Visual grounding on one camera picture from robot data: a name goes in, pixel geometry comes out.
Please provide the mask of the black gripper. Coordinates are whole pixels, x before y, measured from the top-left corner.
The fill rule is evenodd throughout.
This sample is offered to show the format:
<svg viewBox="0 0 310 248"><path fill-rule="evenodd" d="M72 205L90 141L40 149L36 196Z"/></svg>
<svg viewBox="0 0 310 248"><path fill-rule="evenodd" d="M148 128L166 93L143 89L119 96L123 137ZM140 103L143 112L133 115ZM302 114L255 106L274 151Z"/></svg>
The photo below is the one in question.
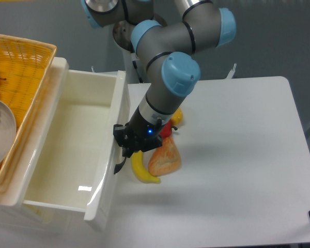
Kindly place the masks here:
<svg viewBox="0 0 310 248"><path fill-rule="evenodd" d="M165 123L159 115L156 115L154 123L148 122L138 107L126 126L114 124L113 136L122 148L122 156L130 157L139 151L147 152L161 147L163 141L160 132L164 126Z"/></svg>

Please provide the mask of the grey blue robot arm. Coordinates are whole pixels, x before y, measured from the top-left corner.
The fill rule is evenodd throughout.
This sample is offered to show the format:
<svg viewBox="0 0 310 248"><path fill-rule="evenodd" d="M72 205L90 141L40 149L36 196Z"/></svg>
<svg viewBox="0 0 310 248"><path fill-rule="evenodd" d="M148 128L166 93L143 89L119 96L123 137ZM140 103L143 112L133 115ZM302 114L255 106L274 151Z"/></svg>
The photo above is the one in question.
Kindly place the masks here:
<svg viewBox="0 0 310 248"><path fill-rule="evenodd" d="M93 27L125 22L132 27L129 43L150 86L131 119L116 124L113 135L122 155L162 145L160 132L200 78L196 52L231 42L236 20L212 1L176 1L181 22L163 26L154 18L153 1L82 1Z"/></svg>

